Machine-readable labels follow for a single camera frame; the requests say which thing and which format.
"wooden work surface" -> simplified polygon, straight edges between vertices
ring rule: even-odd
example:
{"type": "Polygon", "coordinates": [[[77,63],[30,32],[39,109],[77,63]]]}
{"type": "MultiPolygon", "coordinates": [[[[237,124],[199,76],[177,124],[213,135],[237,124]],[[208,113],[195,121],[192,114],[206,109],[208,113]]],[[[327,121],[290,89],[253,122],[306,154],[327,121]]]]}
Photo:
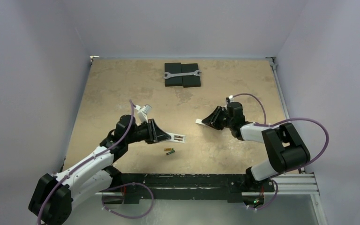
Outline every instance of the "wooden work surface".
{"type": "MultiPolygon", "coordinates": [[[[239,141],[228,129],[217,131],[195,124],[225,98],[252,93],[263,103],[268,123],[284,119],[270,65],[265,60],[100,60],[93,62],[71,137],[65,168],[90,154],[130,114],[129,99],[152,106],[148,117],[166,132],[186,135],[186,143],[129,145],[114,166],[123,173],[244,173],[267,159],[262,143],[239,141]],[[201,87],[165,87],[164,63],[198,63],[201,87]],[[167,156],[164,148],[176,152],[167,156]]],[[[255,99],[236,97],[248,121],[263,122],[255,99]]]]}

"gray wall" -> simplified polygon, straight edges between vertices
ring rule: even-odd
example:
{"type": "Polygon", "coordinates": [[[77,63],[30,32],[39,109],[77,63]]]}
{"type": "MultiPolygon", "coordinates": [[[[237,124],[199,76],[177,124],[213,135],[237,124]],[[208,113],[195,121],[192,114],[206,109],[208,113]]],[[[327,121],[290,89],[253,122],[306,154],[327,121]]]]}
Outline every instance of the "gray wall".
{"type": "Polygon", "coordinates": [[[104,57],[266,57],[307,0],[64,0],[82,41],[104,57]]]}
{"type": "Polygon", "coordinates": [[[88,61],[62,1],[0,0],[0,224],[35,224],[28,203],[62,163],[88,61]]]}
{"type": "MultiPolygon", "coordinates": [[[[311,0],[278,54],[291,117],[321,121],[328,150],[316,173],[330,224],[360,224],[360,0],[311,0]]],[[[323,135],[298,124],[316,154],[323,135]]]]}

